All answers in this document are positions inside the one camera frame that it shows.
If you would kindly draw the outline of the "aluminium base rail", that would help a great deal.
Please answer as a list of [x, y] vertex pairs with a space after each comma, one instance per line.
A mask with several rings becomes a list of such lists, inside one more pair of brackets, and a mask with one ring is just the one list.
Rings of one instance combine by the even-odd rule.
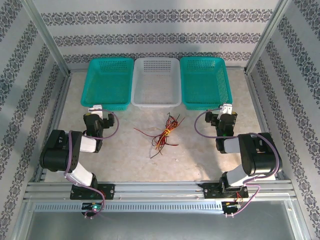
[[[205, 201], [200, 182], [118, 182], [115, 202], [200, 202]], [[258, 183], [260, 191], [255, 201], [296, 200], [289, 180], [270, 180]], [[68, 202], [72, 184], [67, 182], [31, 182], [23, 195], [23, 202]]]

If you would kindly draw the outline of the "aluminium side rail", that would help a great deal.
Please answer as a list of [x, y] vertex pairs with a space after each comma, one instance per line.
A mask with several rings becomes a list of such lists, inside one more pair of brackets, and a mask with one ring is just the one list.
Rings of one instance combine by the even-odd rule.
[[241, 126], [239, 130], [243, 133], [270, 133], [282, 161], [282, 168], [277, 173], [276, 178], [278, 180], [284, 180], [286, 179], [284, 174], [288, 166], [288, 160], [276, 122], [272, 115], [272, 110], [268, 104], [267, 96], [263, 92], [263, 86], [260, 83], [255, 86], [250, 75], [244, 73], [243, 76], [248, 88], [248, 93], [245, 94], [248, 103], [241, 104], [240, 106], [244, 111], [242, 122], [248, 121], [249, 126]]
[[71, 79], [72, 79], [72, 73], [70, 72], [69, 75], [65, 77], [65, 79], [63, 80], [63, 83], [61, 84], [57, 99], [52, 109], [52, 114], [50, 117], [48, 129], [43, 139], [41, 152], [44, 149], [52, 130], [57, 129], [59, 126]]

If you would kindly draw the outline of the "white plastic basket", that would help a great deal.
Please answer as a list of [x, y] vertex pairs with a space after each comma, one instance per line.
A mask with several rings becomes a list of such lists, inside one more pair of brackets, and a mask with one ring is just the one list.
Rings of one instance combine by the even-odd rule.
[[180, 62], [170, 57], [135, 60], [131, 103], [138, 108], [174, 108], [182, 102]]

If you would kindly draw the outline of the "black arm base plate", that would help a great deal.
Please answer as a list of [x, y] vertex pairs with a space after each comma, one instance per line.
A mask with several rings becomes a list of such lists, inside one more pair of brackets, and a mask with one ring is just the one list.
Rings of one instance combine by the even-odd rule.
[[205, 182], [198, 184], [203, 190], [205, 199], [242, 199], [248, 198], [248, 189], [245, 186], [229, 186], [226, 187], [218, 182]]
[[[100, 183], [97, 190], [104, 195], [105, 200], [113, 200], [115, 194], [115, 185], [110, 183]], [[85, 187], [72, 185], [70, 192], [71, 200], [102, 200], [102, 196], [93, 190]]]

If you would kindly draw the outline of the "small circuit board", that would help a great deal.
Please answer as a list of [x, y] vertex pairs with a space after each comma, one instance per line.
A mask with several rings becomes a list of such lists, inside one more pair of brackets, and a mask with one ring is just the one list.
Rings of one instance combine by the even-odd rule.
[[240, 203], [239, 201], [223, 201], [222, 202], [222, 208], [226, 209], [226, 208], [241, 208], [242, 207], [242, 203]]
[[103, 209], [103, 204], [99, 202], [83, 203], [81, 206], [82, 211], [94, 211], [99, 212]]

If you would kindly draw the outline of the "aluminium frame post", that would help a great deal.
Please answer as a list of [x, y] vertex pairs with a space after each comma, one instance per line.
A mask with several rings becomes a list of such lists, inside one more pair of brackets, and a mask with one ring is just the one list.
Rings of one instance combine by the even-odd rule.
[[259, 60], [260, 56], [262, 55], [267, 43], [273, 36], [274, 32], [277, 29], [277, 26], [286, 13], [289, 5], [293, 2], [293, 0], [279, 0], [267, 25], [265, 26], [260, 39], [258, 40], [257, 45], [255, 46], [251, 57], [249, 58], [244, 71], [248, 75], [252, 72], [253, 68], [255, 67], [257, 61]]
[[52, 37], [50, 31], [47, 28], [45, 21], [43, 20], [41, 14], [39, 13], [35, 3], [33, 0], [20, 0], [24, 9], [28, 13], [30, 19], [33, 24], [37, 28], [40, 36], [42, 37], [44, 43], [48, 47], [50, 53], [52, 54], [55, 62], [57, 63], [59, 69], [63, 73], [64, 76], [68, 76], [70, 74], [70, 70], [67, 66], [63, 55], [61, 54], [54, 38]]

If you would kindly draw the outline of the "teal plastic basket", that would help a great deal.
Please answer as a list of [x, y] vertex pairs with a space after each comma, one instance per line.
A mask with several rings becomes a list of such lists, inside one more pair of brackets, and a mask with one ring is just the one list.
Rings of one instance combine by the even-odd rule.
[[84, 82], [81, 105], [101, 105], [109, 111], [125, 111], [131, 102], [133, 71], [134, 60], [129, 57], [92, 59]]
[[187, 110], [215, 109], [232, 104], [225, 61], [220, 57], [188, 56], [180, 63], [181, 96]]

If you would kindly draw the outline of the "grey metal sheet panel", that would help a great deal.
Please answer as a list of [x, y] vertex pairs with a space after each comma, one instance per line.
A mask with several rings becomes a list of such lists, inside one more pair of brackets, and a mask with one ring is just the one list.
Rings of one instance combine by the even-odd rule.
[[255, 201], [234, 217], [203, 210], [127, 211], [122, 203], [86, 219], [78, 205], [29, 202], [13, 240], [312, 240], [297, 203]]

